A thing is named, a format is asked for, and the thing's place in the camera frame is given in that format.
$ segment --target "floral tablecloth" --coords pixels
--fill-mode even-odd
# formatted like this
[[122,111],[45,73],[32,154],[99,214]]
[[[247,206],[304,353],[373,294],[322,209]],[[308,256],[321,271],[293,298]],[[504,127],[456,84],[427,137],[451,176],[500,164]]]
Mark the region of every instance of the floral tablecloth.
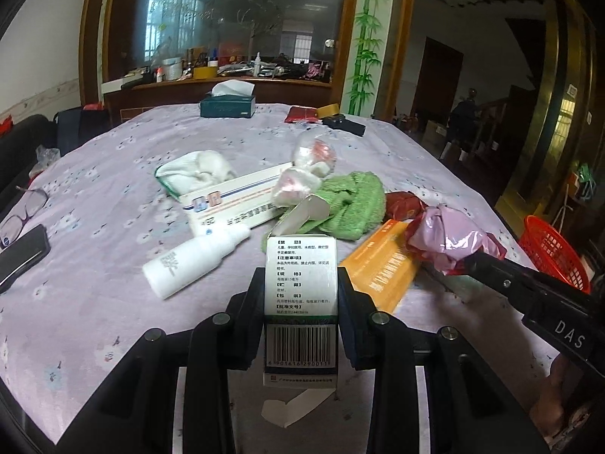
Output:
[[[52,441],[145,330],[195,327],[223,311],[231,295],[247,289],[254,269],[264,266],[261,237],[269,224],[254,229],[217,270],[159,300],[141,267],[192,234],[183,210],[154,179],[155,168],[207,149],[223,154],[238,175],[288,162],[295,138],[306,129],[283,122],[288,110],[261,104],[252,119],[205,119],[194,104],[157,107],[69,153],[34,181],[50,200],[25,230],[45,225],[52,249],[0,295],[0,377]],[[428,152],[390,124],[352,119],[366,124],[363,138],[330,131],[337,174],[372,171],[387,191],[413,191],[428,204],[463,210],[496,234],[507,257],[530,265],[486,201]],[[18,204],[12,213],[22,209]],[[339,260],[357,244],[339,241]],[[525,407],[555,356],[490,290],[465,303],[420,273],[395,314],[432,332],[456,326]],[[262,403],[287,401],[298,392],[262,386],[262,354],[261,344],[248,372],[230,374],[238,445],[259,454],[365,452],[373,373],[355,372],[341,353],[335,396],[284,430],[261,417]],[[426,450],[425,396],[420,388]],[[175,445],[178,450],[178,438]]]

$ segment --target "red plastic basket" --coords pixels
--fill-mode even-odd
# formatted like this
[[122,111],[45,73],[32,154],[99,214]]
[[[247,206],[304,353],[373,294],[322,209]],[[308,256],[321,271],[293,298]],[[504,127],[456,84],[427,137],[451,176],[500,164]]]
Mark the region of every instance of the red plastic basket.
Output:
[[525,232],[519,239],[519,245],[538,271],[590,294],[591,282],[586,270],[563,236],[537,216],[527,216],[524,224]]

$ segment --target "eyeglass frame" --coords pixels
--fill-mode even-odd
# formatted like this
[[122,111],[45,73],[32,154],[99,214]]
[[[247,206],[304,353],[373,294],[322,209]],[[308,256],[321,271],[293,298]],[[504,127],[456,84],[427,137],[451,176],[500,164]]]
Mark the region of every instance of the eyeglass frame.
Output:
[[[27,193],[35,193],[35,192],[38,192],[38,193],[41,193],[41,194],[44,196],[45,200],[44,200],[44,203],[42,203],[42,206],[41,206],[41,207],[40,207],[40,208],[39,208],[39,209],[36,211],[36,213],[34,213],[34,214],[32,214],[32,215],[29,215],[29,214],[27,213],[27,207],[26,207],[26,206],[24,206],[24,207],[23,207],[23,210],[25,210],[25,218],[21,218],[19,215],[17,215],[17,214],[15,213],[15,214],[13,214],[13,215],[10,215],[10,216],[9,216],[7,219],[5,219],[5,220],[2,222],[2,224],[0,225],[0,234],[2,233],[2,228],[3,228],[3,227],[4,227],[4,226],[5,226],[7,223],[8,223],[8,220],[10,220],[10,219],[11,219],[11,218],[13,218],[13,217],[16,217],[16,218],[18,218],[18,219],[20,220],[20,222],[21,222],[21,228],[20,228],[20,230],[19,230],[19,233],[18,233],[18,234],[15,236],[14,241],[16,241],[16,240],[19,238],[19,236],[21,235],[21,232],[23,232],[23,228],[25,227],[25,224],[26,224],[27,222],[29,222],[29,221],[30,221],[32,218],[34,218],[34,216],[36,216],[36,214],[37,214],[37,213],[38,213],[38,212],[39,212],[39,211],[40,211],[42,208],[44,208],[44,207],[46,206],[46,204],[48,203],[48,199],[50,198],[50,196],[48,196],[48,194],[46,193],[46,191],[44,191],[42,188],[37,188],[37,189],[27,189],[27,188],[21,188],[20,186],[15,186],[15,188],[17,188],[18,190],[23,191],[23,192],[25,193],[25,194],[23,194],[23,197],[25,197],[25,195],[26,195]],[[2,241],[2,239],[0,238],[0,250],[4,250],[4,249],[6,249],[6,248],[7,248],[8,246],[10,246],[10,245],[11,245],[13,242],[10,242],[10,243],[8,243],[8,244],[4,244],[4,241]]]

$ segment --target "white wall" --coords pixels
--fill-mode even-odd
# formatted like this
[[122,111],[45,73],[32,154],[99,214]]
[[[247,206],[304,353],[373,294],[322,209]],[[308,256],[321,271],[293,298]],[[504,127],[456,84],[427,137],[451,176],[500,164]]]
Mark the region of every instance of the white wall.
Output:
[[543,19],[544,10],[537,3],[452,8],[437,0],[415,0],[397,113],[410,113],[427,37],[464,53],[453,105],[470,87],[478,90],[479,104],[508,96],[512,84],[533,89],[527,79],[531,71],[505,17]]
[[[0,114],[59,84],[78,79],[78,42],[84,0],[26,0],[0,40]],[[52,103],[36,101],[41,112],[80,105],[79,92]]]

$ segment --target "green bamboo painting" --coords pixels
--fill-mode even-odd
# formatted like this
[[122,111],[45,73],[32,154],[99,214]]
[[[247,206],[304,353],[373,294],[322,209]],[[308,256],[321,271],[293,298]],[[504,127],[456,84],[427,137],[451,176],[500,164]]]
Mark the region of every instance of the green bamboo painting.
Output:
[[364,104],[374,95],[372,69],[382,65],[377,51],[383,45],[383,40],[376,34],[382,29],[376,12],[382,2],[389,0],[364,0],[362,11],[355,15],[355,27],[359,29],[359,37],[355,39],[357,53],[349,92],[349,114],[361,115]]

